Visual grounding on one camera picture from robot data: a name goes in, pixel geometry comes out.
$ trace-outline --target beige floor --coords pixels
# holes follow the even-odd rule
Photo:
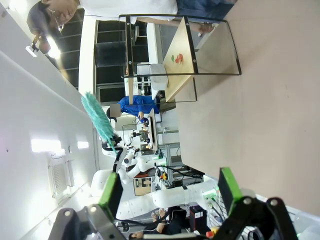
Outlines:
[[[241,187],[317,215],[319,13],[318,0],[238,0],[227,20],[242,75],[198,77],[198,102],[177,104],[185,164],[230,166]]]

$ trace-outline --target person in blue jacket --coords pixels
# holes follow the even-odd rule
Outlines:
[[[152,96],[143,96],[143,95],[134,95],[133,104],[129,104],[129,97],[125,96],[117,104],[120,104],[121,112],[134,115],[144,123],[147,119],[144,117],[145,114],[149,114],[151,110],[154,110],[155,114],[164,113],[176,107],[174,102],[166,102],[165,99],[159,99],[158,97],[155,100],[152,99]],[[106,116],[111,120],[113,119],[117,122],[116,117],[110,116],[110,108],[106,111]]]

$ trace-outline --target blue jacket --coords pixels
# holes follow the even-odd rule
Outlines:
[[[134,95],[132,105],[129,104],[129,97],[125,96],[118,102],[118,104],[121,105],[121,112],[131,114],[136,117],[138,117],[139,112],[149,114],[152,109],[154,109],[155,114],[159,113],[159,109],[155,104],[155,100],[152,100],[152,96]]]

